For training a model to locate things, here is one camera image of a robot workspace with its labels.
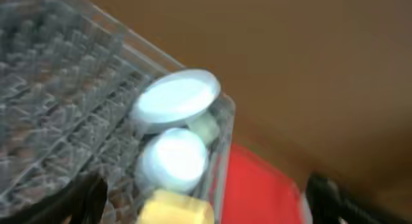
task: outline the textured plastic surface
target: textured plastic surface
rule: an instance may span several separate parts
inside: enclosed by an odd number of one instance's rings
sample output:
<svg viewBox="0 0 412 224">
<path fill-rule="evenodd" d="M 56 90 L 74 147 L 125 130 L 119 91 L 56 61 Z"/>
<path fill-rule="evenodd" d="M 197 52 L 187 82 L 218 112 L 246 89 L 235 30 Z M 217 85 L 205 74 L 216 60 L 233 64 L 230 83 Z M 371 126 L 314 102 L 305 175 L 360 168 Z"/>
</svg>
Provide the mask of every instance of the textured plastic surface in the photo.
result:
<svg viewBox="0 0 412 224">
<path fill-rule="evenodd" d="M 144 129 L 128 119 L 144 88 L 174 60 L 86 0 L 0 0 L 0 217 L 100 172 L 104 223 L 133 223 L 144 199 L 134 184 Z M 220 134 L 193 196 L 220 222 L 234 104 L 212 104 Z"/>
</svg>

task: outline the plastic lid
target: plastic lid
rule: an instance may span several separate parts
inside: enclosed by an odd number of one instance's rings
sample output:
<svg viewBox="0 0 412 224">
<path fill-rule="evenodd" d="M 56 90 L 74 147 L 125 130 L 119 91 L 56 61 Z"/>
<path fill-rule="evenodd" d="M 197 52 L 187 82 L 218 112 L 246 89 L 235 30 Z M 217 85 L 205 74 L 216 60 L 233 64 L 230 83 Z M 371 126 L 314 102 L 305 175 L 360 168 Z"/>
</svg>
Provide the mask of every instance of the plastic lid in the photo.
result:
<svg viewBox="0 0 412 224">
<path fill-rule="evenodd" d="M 183 70 L 151 84 L 133 106 L 132 116 L 148 124 L 185 120 L 205 111 L 220 93 L 206 70 Z"/>
<path fill-rule="evenodd" d="M 144 157 L 150 174 L 159 186 L 174 191 L 188 191 L 198 183 L 207 166 L 207 150 L 193 132 L 172 128 L 150 141 Z"/>
</svg>

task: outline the yellow block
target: yellow block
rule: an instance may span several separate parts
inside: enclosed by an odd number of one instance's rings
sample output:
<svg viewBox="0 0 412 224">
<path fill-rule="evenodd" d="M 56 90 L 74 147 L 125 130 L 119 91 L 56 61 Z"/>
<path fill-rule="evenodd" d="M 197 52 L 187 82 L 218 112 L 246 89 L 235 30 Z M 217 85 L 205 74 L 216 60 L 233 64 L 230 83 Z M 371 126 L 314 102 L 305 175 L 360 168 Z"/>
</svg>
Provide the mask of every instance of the yellow block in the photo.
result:
<svg viewBox="0 0 412 224">
<path fill-rule="evenodd" d="M 138 224 L 213 224 L 211 205 L 196 198 L 157 190 L 142 209 Z"/>
</svg>

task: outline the black object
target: black object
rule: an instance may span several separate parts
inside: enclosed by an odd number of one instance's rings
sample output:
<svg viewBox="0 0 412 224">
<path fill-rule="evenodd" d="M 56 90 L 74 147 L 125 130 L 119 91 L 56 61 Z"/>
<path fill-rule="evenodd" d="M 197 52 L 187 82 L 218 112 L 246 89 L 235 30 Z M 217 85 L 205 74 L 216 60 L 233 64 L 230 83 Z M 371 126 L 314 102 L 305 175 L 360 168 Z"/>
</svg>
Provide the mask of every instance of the black object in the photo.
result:
<svg viewBox="0 0 412 224">
<path fill-rule="evenodd" d="M 103 214 L 108 185 L 97 174 L 89 174 L 70 182 L 57 194 L 0 219 L 0 224 L 98 224 Z"/>
<path fill-rule="evenodd" d="M 309 178 L 306 197 L 314 224 L 406 224 L 406 220 L 353 199 L 333 181 L 313 174 Z"/>
</svg>

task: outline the brown wall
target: brown wall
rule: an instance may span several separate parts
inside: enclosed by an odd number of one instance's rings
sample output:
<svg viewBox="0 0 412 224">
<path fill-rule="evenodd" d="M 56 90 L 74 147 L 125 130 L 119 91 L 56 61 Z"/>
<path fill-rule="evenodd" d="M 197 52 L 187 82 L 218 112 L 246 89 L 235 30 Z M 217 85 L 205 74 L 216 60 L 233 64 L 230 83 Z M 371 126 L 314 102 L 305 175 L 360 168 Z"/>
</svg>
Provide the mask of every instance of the brown wall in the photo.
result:
<svg viewBox="0 0 412 224">
<path fill-rule="evenodd" d="M 412 0 L 92 0 L 238 106 L 235 137 L 412 214 Z"/>
</svg>

